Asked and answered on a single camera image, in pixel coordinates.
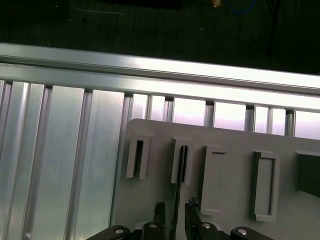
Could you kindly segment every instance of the bolt head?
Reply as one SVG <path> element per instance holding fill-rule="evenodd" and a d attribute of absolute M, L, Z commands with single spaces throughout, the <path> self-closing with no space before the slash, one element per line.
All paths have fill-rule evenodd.
<path fill-rule="evenodd" d="M 202 227 L 205 228 L 205 229 L 211 228 L 211 226 L 210 226 L 209 223 L 204 223 L 204 224 L 202 224 Z"/>
<path fill-rule="evenodd" d="M 117 229 L 114 231 L 116 234 L 122 234 L 124 231 L 122 229 Z"/>
<path fill-rule="evenodd" d="M 241 235 L 243 235 L 243 236 L 245 236 L 245 235 L 247 235 L 248 234 L 248 232 L 246 231 L 246 230 L 244 230 L 244 229 L 238 229 L 238 234 L 241 234 Z"/>

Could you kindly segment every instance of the gray plastic plate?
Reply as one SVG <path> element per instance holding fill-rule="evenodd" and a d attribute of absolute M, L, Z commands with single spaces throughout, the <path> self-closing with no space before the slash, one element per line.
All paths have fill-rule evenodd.
<path fill-rule="evenodd" d="M 133 229 L 151 221 L 156 202 L 166 203 L 170 224 L 181 146 L 188 156 L 177 240 L 186 239 L 184 203 L 190 197 L 199 200 L 202 220 L 226 233 L 246 226 L 275 240 L 319 235 L 320 197 L 312 192 L 320 186 L 319 140 L 142 119 L 127 125 L 115 224 Z M 298 163 L 307 161 L 298 174 Z M 300 191 L 298 182 L 308 190 Z"/>

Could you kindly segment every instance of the black background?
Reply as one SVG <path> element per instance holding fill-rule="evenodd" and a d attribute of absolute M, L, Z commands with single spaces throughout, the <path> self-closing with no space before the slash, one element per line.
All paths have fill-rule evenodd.
<path fill-rule="evenodd" d="M 229 0 L 243 10 L 251 0 Z M 0 42 L 320 73 L 320 1 L 281 0 L 271 55 L 267 0 L 242 15 L 211 0 L 156 9 L 102 0 L 2 0 Z"/>

